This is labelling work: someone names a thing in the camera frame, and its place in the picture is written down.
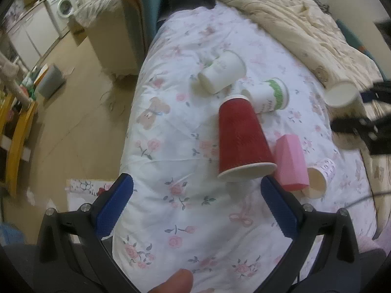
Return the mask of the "person's thumb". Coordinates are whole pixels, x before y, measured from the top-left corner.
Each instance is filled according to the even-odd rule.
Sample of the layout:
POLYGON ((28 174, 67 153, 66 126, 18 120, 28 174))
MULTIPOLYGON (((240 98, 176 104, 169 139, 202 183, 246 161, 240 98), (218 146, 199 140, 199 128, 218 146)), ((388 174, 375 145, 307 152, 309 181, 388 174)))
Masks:
POLYGON ((194 276, 187 269, 180 269, 164 283, 154 287, 148 293, 190 293, 194 276))

